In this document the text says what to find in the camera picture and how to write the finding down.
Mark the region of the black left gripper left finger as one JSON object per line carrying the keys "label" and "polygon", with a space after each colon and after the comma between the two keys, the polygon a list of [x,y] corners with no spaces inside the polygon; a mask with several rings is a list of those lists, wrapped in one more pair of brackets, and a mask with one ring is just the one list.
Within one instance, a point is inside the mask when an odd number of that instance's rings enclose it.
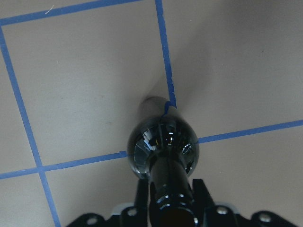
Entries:
{"label": "black left gripper left finger", "polygon": [[136,215],[134,218],[135,227],[148,226],[148,198],[149,183],[148,181],[138,181],[134,207]]}

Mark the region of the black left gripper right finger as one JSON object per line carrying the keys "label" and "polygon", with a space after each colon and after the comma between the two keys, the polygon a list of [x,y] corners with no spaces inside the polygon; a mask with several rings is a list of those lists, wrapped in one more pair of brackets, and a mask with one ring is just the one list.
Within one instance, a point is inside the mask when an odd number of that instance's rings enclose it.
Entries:
{"label": "black left gripper right finger", "polygon": [[202,179],[193,179],[193,196],[194,196],[194,214],[198,220],[198,227],[202,227],[204,223],[205,208],[214,206],[208,188]]}

